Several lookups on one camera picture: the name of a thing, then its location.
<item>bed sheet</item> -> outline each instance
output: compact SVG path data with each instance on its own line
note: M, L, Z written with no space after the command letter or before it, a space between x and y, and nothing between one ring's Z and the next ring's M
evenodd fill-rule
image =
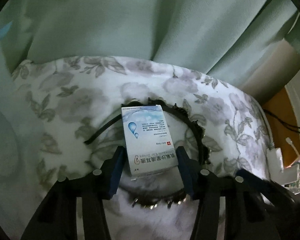
M44 197L58 175L81 177L111 158L124 145L122 123L106 130L93 144L88 139L100 126L120 113L120 105L148 98L185 108L191 120L205 129L202 142L211 149L208 169L218 176L245 168L268 178L265 152L269 143L261 113L251 97L221 80L179 66L128 57L70 57L36 65L23 61L12 74L18 96L24 97L43 122L45 133L37 154L38 192ZM197 159L192 132L165 114L175 147L185 146ZM183 187L178 169L130 181L124 169L120 185L143 194L165 195ZM189 239L198 203L186 201L167 211L131 208L129 193L121 187L104 201L113 239ZM224 221L221 199L220 226ZM77 202L79 239L84 239L80 199Z

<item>ear drops box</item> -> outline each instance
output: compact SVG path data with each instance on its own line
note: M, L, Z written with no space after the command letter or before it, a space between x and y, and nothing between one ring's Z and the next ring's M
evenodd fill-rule
M121 112L132 179L178 165L160 105L122 107Z

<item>white cable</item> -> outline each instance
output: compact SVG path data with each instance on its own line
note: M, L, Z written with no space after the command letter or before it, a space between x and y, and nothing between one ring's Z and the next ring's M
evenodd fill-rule
M300 160L300 153L298 152L297 148L294 146L293 141L289 137L287 137L286 142L293 148L294 152L296 153L296 155Z
M266 114L265 112L263 111L261 105L258 103L257 100L255 100L253 97L251 97L251 99L255 102L255 104L258 106L259 108L259 111L261 113L261 116L262 116L262 119L263 119L263 122L265 123L266 125L266 128L267 128L267 131L268 131L268 135L269 135L269 138L270 138L270 145L269 145L269 149L272 150L274 149L274 142L273 142L273 135L272 135L272 131L271 131L271 127L270 127L270 124L268 122L268 119L266 117Z

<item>blue water droplet graphic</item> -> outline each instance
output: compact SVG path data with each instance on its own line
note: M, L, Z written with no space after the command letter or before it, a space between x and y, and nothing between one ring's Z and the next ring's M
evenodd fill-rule
M134 133L134 131L135 131L136 128L137 128L137 125L136 125L134 122L130 122L130 123L128 124L128 127L129 127L130 131L131 131L132 133Z

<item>black headband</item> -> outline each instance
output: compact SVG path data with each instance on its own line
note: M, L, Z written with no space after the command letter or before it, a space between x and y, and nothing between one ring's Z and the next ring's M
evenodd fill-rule
M132 101L127 105L122 104L121 107L131 107L131 106L155 106L160 105L162 107L162 110L174 115L179 120L183 121L193 132L194 138L197 141L198 145L198 151L199 151L199 163L201 165L203 164L210 164L209 162L209 156L210 156L210 149L203 145L202 138L204 137L205 129L202 128L200 125L198 125L198 121L190 121L188 112L181 107L178 107L177 104L174 104L174 106L168 106L164 101L162 100L152 100L148 98L148 104L142 104L138 101ZM114 117L112 120L107 122L104 126L102 126L98 131L96 131L88 140L86 140L84 143L89 145L91 144L101 133L103 133L107 128L109 128L111 125L116 123L122 119L122 115L119 114L116 117Z

